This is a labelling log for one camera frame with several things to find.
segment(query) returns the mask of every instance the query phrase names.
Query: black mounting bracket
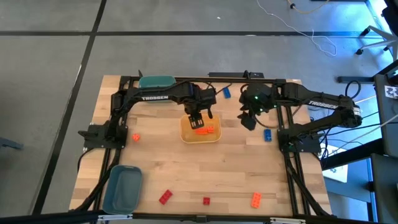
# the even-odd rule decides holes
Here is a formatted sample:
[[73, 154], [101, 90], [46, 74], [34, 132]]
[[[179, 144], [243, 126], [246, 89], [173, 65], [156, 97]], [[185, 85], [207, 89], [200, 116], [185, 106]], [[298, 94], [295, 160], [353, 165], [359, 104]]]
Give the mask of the black mounting bracket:
[[108, 139], [105, 132], [109, 126], [109, 121], [102, 124], [91, 124], [87, 131], [79, 131], [78, 133], [84, 137], [84, 147], [105, 148], [105, 149], [122, 149], [126, 145], [127, 132], [129, 128], [125, 125], [119, 125], [116, 128], [116, 137]]
[[281, 152], [321, 152], [318, 134], [306, 134], [295, 142], [289, 142], [285, 129], [278, 130], [278, 143]]

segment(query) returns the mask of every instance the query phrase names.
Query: wooden table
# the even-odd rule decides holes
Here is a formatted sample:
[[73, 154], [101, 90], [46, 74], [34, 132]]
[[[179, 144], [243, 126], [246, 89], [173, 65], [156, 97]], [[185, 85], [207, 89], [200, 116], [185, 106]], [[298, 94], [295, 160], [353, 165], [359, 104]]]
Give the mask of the wooden table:
[[[119, 80], [120, 76], [104, 76], [92, 120], [95, 124], [103, 124], [109, 118], [111, 94], [118, 90]], [[289, 82], [300, 83], [300, 80]], [[217, 89], [227, 84], [213, 83]], [[240, 124], [237, 115], [241, 113], [238, 101], [241, 85], [234, 83], [229, 87], [230, 99], [225, 99], [222, 93], [217, 95], [217, 104], [211, 107], [213, 114], [221, 116], [222, 134], [216, 143], [182, 142], [179, 124], [185, 114], [183, 105], [142, 102], [132, 108], [127, 119], [129, 137], [122, 150], [120, 164], [139, 167], [143, 172], [140, 201], [135, 212], [292, 215], [276, 128], [272, 130], [272, 142], [265, 142], [263, 127], [257, 125], [255, 130], [248, 131]], [[263, 113], [259, 119], [270, 126], [276, 127], [278, 123], [276, 110]], [[310, 121], [305, 106], [295, 115], [294, 121]], [[138, 142], [131, 139], [134, 133], [141, 135]], [[95, 149], [82, 159], [71, 209], [79, 206], [97, 184], [103, 155], [103, 149]], [[323, 209], [330, 213], [319, 161], [309, 153], [300, 155], [306, 186]], [[173, 192], [173, 196], [162, 205], [158, 199], [167, 189]], [[250, 206], [253, 192], [262, 194], [258, 209]], [[296, 196], [299, 211], [303, 212], [297, 186]], [[210, 206], [203, 205], [203, 197], [211, 198]]]

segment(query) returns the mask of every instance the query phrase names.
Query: cable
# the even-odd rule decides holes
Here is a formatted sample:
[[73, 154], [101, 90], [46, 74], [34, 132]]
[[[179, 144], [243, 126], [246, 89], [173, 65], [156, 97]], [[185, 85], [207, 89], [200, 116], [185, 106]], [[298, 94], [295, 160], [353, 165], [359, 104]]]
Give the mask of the cable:
[[[328, 139], [328, 141], [341, 141], [341, 142], [345, 142], [345, 143], [348, 142], [348, 141], [343, 141], [343, 140], [340, 140], [340, 139]], [[357, 144], [363, 145], [359, 141], [353, 141], [353, 142], [349, 142], [349, 143], [357, 143]]]
[[314, 11], [320, 9], [322, 6], [326, 5], [330, 0], [326, 0], [322, 5], [316, 7], [315, 9], [313, 9], [313, 10], [311, 10], [311, 11], [307, 11], [307, 12], [306, 12], [306, 11], [298, 10], [298, 9], [296, 8], [296, 5], [295, 5], [295, 4], [293, 4], [290, 0], [287, 0], [287, 1], [288, 1], [289, 4], [290, 4], [290, 8], [295, 9], [298, 13], [300, 13], [300, 14], [309, 14], [309, 13], [312, 13], [312, 12], [314, 12]]
[[363, 137], [363, 136], [365, 136], [365, 135], [367, 135], [367, 134], [372, 133], [373, 131], [375, 131], [375, 130], [381, 128], [381, 127], [383, 127], [384, 125], [386, 125], [386, 124], [388, 124], [388, 123], [390, 123], [392, 120], [396, 119], [397, 117], [398, 117], [398, 114], [396, 114], [395, 116], [393, 116], [392, 118], [390, 118], [388, 121], [386, 121], [386, 122], [380, 124], [378, 127], [376, 127], [376, 128], [374, 128], [374, 129], [372, 129], [372, 130], [366, 132], [365, 134], [362, 134], [362, 135], [360, 135], [360, 136], [354, 138], [353, 140], [347, 142], [346, 144], [342, 145], [341, 147], [339, 147], [339, 148], [336, 149], [336, 150], [339, 150], [339, 149], [341, 149], [342, 147], [346, 146], [347, 144], [349, 144], [349, 143], [351, 143], [351, 142], [353, 142], [353, 141], [355, 141], [355, 140], [357, 140], [357, 139], [359, 139], [359, 138], [361, 138], [361, 137]]
[[362, 117], [362, 119], [364, 119], [364, 118], [368, 118], [368, 117], [370, 117], [370, 116], [372, 116], [372, 115], [375, 115], [375, 114], [377, 114], [377, 113], [379, 113], [378, 111], [376, 111], [376, 112], [374, 112], [374, 113], [371, 113], [371, 114], [369, 114], [369, 115], [366, 115], [365, 117]]
[[325, 133], [325, 130], [323, 130], [323, 133], [325, 134], [325, 137], [323, 137], [323, 139], [320, 141], [320, 143], [322, 143], [323, 140], [325, 140], [325, 150], [323, 150], [323, 153], [322, 153], [322, 156], [321, 156], [320, 161], [322, 161], [324, 158], [326, 158], [326, 157], [329, 156], [329, 150], [328, 150], [328, 134], [329, 134], [329, 132], [330, 132], [331, 129], [332, 129], [332, 127], [330, 127], [326, 133]]
[[232, 83], [229, 83], [229, 85], [227, 85], [226, 87], [223, 87], [222, 89], [218, 90], [218, 91], [216, 92], [216, 95], [219, 94], [219, 93], [221, 93], [221, 91], [223, 91], [225, 88], [230, 87], [231, 85], [232, 85]]
[[[332, 56], [332, 57], [334, 57], [334, 56], [337, 55], [337, 47], [336, 47], [336, 45], [335, 45], [328, 37], [325, 37], [325, 36], [314, 36], [314, 31], [313, 31], [313, 29], [312, 29], [312, 36], [311, 36], [311, 37], [310, 37], [309, 35], [307, 35], [307, 34], [304, 34], [303, 32], [300, 32], [300, 31], [298, 31], [296, 28], [287, 25], [287, 23], [286, 23], [283, 19], [281, 19], [279, 16], [277, 16], [277, 15], [275, 15], [275, 14], [273, 14], [273, 13], [268, 13], [268, 12], [266, 11], [266, 9], [264, 9], [264, 8], [260, 5], [259, 0], [256, 0], [256, 1], [257, 1], [257, 4], [259, 5], [259, 7], [260, 7], [264, 12], [266, 12], [267, 15], [269, 15], [269, 16], [275, 16], [275, 17], [278, 18], [280, 21], [282, 21], [287, 27], [293, 29], [294, 31], [298, 32], [298, 33], [301, 34], [301, 35], [304, 35], [304, 36], [308, 37], [308, 38], [313, 42], [313, 44], [315, 44], [315, 45], [317, 46], [318, 50], [322, 51], [322, 52], [325, 53], [326, 55], [329, 54], [329, 55]], [[326, 50], [323, 50], [319, 44], [315, 43], [315, 41], [313, 40], [314, 37], [324, 37], [324, 38], [326, 38], [326, 40], [328, 40], [328, 41], [332, 44], [332, 46], [334, 46], [334, 48], [335, 48], [335, 53], [330, 53], [330, 52], [328, 52], [328, 51], [326, 51]]]
[[89, 196], [87, 196], [87, 198], [83, 201], [83, 203], [75, 209], [76, 211], [87, 211], [89, 209], [95, 197], [99, 194], [100, 190], [103, 189], [105, 183], [108, 181], [112, 168], [119, 164], [120, 155], [121, 155], [121, 149], [116, 149], [112, 163], [109, 165], [108, 170], [106, 170], [106, 172], [104, 173], [102, 178], [98, 181], [97, 185], [91, 191]]
[[292, 113], [292, 117], [294, 117], [294, 115], [299, 111], [299, 109], [302, 107], [303, 105], [298, 106], [298, 108]]
[[[398, 122], [389, 122], [389, 124], [398, 124]], [[344, 130], [344, 131], [339, 131], [339, 132], [337, 132], [337, 133], [328, 134], [328, 136], [333, 136], [333, 135], [336, 135], [336, 134], [344, 133], [344, 132], [346, 132], [346, 131], [354, 131], [354, 130], [357, 130], [357, 129], [363, 129], [363, 128], [368, 128], [368, 127], [373, 127], [373, 126], [376, 126], [376, 125], [380, 125], [380, 124], [371, 124], [371, 125], [367, 125], [367, 126], [363, 126], [363, 127], [351, 128], [351, 129], [347, 129], [347, 130]]]
[[345, 90], [345, 95], [348, 96], [348, 87], [349, 87], [352, 83], [358, 84], [358, 90], [356, 90], [356, 93], [354, 94], [354, 96], [350, 96], [351, 99], [356, 98], [356, 97], [359, 95], [359, 93], [361, 92], [361, 84], [360, 84], [360, 82], [358, 82], [358, 81], [356, 81], [356, 80], [353, 80], [353, 81], [350, 81], [349, 83], [347, 83], [347, 85], [346, 85], [346, 90]]
[[79, 169], [80, 169], [80, 162], [81, 162], [81, 159], [83, 158], [83, 156], [85, 156], [85, 154], [87, 154], [87, 153], [90, 152], [91, 150], [93, 150], [93, 148], [87, 149], [87, 150], [79, 157], [79, 160], [78, 160], [78, 162], [77, 162], [77, 172], [79, 172]]
[[364, 102], [364, 101], [366, 101], [366, 100], [370, 100], [371, 98], [374, 98], [374, 97], [376, 97], [376, 96], [373, 95], [373, 96], [370, 96], [370, 97], [365, 98], [365, 99], [363, 99], [363, 100], [358, 100], [357, 102], [355, 102], [355, 104], [362, 103], [362, 102]]
[[244, 84], [244, 85], [241, 86], [241, 94], [243, 93], [243, 88], [246, 87], [246, 86], [248, 86], [248, 85], [249, 85], [249, 84], [247, 83], [247, 84]]

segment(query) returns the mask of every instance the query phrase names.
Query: gray floor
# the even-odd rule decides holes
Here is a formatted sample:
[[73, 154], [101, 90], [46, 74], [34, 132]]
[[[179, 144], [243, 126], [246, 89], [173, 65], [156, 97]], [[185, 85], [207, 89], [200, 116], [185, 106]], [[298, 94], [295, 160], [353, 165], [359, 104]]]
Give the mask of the gray floor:
[[[302, 31], [362, 31], [374, 24], [362, 2], [331, 2], [309, 15], [290, 10], [285, 1], [260, 2]], [[91, 30], [99, 4], [100, 0], [1, 0], [0, 30]], [[319, 4], [308, 0], [296, 2], [303, 10]], [[264, 14], [253, 0], [109, 0], [99, 29], [289, 30], [276, 18]], [[21, 151], [0, 149], [0, 217], [25, 215], [30, 211], [87, 40], [87, 37], [0, 38], [3, 105], [0, 136], [25, 144]], [[326, 40], [315, 40], [323, 48], [333, 50]], [[298, 78], [311, 90], [343, 94], [345, 85], [337, 84], [335, 77], [374, 75], [392, 62], [391, 54], [383, 52], [382, 47], [367, 50], [361, 56], [354, 54], [360, 46], [380, 39], [331, 40], [337, 47], [336, 57], [318, 51], [306, 37], [97, 37], [44, 212], [68, 210], [83, 145], [77, 131], [86, 129], [91, 120], [103, 75], [137, 75], [140, 69], [145, 75], [203, 77], [208, 72], [250, 70], [264, 72], [269, 78]], [[357, 99], [371, 95], [373, 87], [365, 85]], [[377, 110], [374, 99], [360, 106], [363, 115]], [[326, 111], [312, 113], [316, 118], [324, 115]], [[377, 116], [364, 121], [365, 124], [378, 122]], [[336, 138], [351, 140], [363, 131]], [[374, 133], [361, 142], [379, 135]], [[358, 211], [341, 212], [344, 206], [339, 205], [346, 202], [336, 197], [330, 196], [333, 213], [360, 219]]]

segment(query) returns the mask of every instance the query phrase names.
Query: metal stand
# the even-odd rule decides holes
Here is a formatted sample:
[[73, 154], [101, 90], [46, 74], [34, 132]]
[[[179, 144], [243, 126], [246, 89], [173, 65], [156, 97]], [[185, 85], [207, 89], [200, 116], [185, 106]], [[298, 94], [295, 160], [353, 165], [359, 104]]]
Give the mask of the metal stand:
[[[397, 79], [396, 76], [394, 76], [396, 70], [398, 70], [398, 60], [393, 61], [391, 64], [389, 64], [386, 68], [383, 68], [377, 74], [387, 75], [387, 77], [392, 83], [398, 83], [398, 80], [396, 80]], [[337, 77], [338, 83], [349, 83], [354, 80], [359, 81], [361, 84], [362, 83], [373, 84], [374, 76], [373, 77]]]
[[322, 159], [322, 170], [332, 169], [335, 167], [343, 166], [345, 164], [349, 164], [351, 162], [369, 158], [372, 153], [383, 155], [383, 149], [384, 146], [381, 138], [373, 140], [345, 152], [337, 153], [333, 156]]

